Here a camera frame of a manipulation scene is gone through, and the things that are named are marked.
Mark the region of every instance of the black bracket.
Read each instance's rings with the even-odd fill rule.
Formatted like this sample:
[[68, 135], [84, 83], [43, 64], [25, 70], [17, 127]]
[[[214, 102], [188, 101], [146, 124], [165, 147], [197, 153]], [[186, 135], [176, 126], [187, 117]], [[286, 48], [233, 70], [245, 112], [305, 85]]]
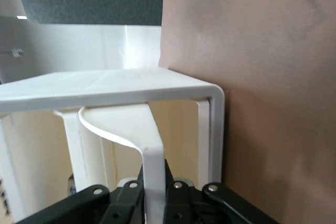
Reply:
[[[142, 169], [137, 180], [111, 193], [102, 185], [80, 191], [17, 224], [144, 224]], [[277, 224], [220, 183], [197, 190], [173, 179], [166, 162], [164, 224]]]

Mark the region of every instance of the bolt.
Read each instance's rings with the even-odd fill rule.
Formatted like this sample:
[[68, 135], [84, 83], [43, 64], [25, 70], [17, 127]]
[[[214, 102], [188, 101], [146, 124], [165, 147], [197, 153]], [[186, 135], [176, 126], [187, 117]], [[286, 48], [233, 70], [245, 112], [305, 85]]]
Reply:
[[175, 182], [174, 183], [174, 187], [177, 188], [177, 189], [181, 188], [182, 187], [182, 183], [181, 182]]
[[218, 186], [215, 185], [209, 185], [209, 191], [217, 191]]
[[93, 191], [93, 194], [98, 195], [98, 194], [101, 194], [102, 192], [103, 192], [102, 189], [97, 188], [96, 190]]
[[136, 188], [138, 186], [138, 183], [133, 182], [130, 184], [130, 188]]

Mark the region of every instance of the curved white bracket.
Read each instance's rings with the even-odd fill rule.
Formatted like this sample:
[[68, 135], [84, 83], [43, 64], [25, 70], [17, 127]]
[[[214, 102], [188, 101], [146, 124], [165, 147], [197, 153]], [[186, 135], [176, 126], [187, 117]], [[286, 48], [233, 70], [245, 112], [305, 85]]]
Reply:
[[163, 222], [165, 206], [164, 150], [148, 104], [82, 108], [80, 122], [90, 131], [142, 156], [148, 224]]

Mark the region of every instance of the beige wall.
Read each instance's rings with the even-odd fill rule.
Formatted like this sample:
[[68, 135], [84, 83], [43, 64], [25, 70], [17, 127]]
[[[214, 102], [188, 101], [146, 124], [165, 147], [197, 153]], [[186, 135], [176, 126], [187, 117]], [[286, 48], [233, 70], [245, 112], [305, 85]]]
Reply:
[[227, 186], [334, 223], [336, 0], [164, 0], [160, 65], [224, 89]]
[[198, 106], [192, 100], [149, 103], [172, 175], [198, 183]]

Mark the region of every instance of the white plastic shelf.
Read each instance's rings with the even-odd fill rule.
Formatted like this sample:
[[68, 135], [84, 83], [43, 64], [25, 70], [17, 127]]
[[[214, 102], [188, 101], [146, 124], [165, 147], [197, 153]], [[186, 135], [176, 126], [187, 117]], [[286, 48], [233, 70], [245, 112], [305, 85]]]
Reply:
[[[1, 114], [41, 110], [63, 111], [79, 109], [82, 106], [136, 104], [169, 99], [209, 101], [208, 174], [209, 181], [219, 182], [222, 174], [224, 94], [217, 85], [162, 68], [60, 72], [0, 85]], [[0, 126], [1, 170], [12, 171], [3, 173], [6, 183], [6, 181], [15, 180], [15, 173], [19, 171], [10, 159], [5, 125]], [[74, 155], [77, 153], [70, 150], [72, 167], [77, 166], [77, 170], [83, 170], [85, 167], [80, 167], [80, 163], [73, 161]], [[14, 221], [27, 217], [29, 213], [24, 207], [20, 207], [24, 202], [17, 195], [20, 188], [17, 188], [15, 183], [8, 186], [5, 184], [5, 186], [8, 188], [6, 191], [9, 204], [13, 208]]]

